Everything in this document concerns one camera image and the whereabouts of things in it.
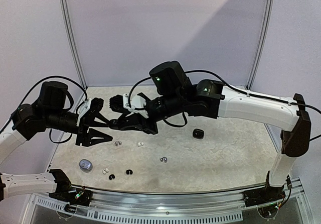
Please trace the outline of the glossy black earbud charging case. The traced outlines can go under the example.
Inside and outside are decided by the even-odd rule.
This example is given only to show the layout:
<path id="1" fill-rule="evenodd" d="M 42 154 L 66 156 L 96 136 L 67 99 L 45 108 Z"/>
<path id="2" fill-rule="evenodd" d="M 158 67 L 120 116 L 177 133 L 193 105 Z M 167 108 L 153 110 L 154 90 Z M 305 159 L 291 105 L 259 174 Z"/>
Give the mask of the glossy black earbud charging case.
<path id="1" fill-rule="evenodd" d="M 195 138 L 195 139 L 203 139 L 204 138 L 204 134 L 205 132 L 201 129 L 194 129 L 193 132 L 192 132 L 192 136 Z"/>

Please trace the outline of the small black case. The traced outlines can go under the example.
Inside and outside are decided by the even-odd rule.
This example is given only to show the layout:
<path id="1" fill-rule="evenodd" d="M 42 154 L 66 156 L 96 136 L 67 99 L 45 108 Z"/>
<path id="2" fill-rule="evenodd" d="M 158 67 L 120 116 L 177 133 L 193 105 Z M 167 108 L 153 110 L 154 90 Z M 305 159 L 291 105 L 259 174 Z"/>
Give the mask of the small black case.
<path id="1" fill-rule="evenodd" d="M 109 122 L 109 128 L 113 130 L 120 130 L 121 122 L 118 119 L 112 119 Z"/>

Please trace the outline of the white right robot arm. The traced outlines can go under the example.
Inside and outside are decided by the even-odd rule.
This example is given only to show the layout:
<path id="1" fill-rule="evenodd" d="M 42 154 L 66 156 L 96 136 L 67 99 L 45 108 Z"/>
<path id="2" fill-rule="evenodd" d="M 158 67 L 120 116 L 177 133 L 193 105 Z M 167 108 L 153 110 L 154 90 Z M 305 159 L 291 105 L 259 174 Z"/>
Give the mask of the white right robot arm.
<path id="1" fill-rule="evenodd" d="M 157 123 L 177 114 L 191 117 L 236 118 L 272 125 L 281 129 L 282 146 L 271 170 L 267 185 L 259 197 L 270 202 L 285 183 L 295 160 L 309 148 L 311 121 L 304 98 L 276 97 L 242 90 L 229 85 L 220 76 L 192 84 L 178 61 L 159 64 L 149 72 L 158 97 L 149 99 L 140 93 L 118 95 L 110 99 L 110 108 L 121 116 L 110 128 L 157 134 Z"/>

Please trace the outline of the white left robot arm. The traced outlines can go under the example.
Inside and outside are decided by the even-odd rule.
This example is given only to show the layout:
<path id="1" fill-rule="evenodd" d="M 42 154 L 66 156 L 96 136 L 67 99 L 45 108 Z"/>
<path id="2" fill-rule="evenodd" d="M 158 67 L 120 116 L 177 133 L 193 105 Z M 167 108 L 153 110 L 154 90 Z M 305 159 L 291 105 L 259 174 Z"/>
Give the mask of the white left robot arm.
<path id="1" fill-rule="evenodd" d="M 101 98 L 86 99 L 81 111 L 76 114 L 65 107 L 74 99 L 68 85 L 58 81 L 42 83 L 39 97 L 32 103 L 20 103 L 1 129 L 1 161 L 24 142 L 46 129 L 60 130 L 76 135 L 76 145 L 90 147 L 112 141 L 97 127 L 108 127 L 109 121 L 100 111 L 104 101 Z M 89 206 L 92 191 L 85 187 L 73 188 L 69 178 L 61 169 L 35 175 L 10 175 L 1 173 L 1 199 L 15 195 L 46 192 L 51 198 L 70 205 Z"/>

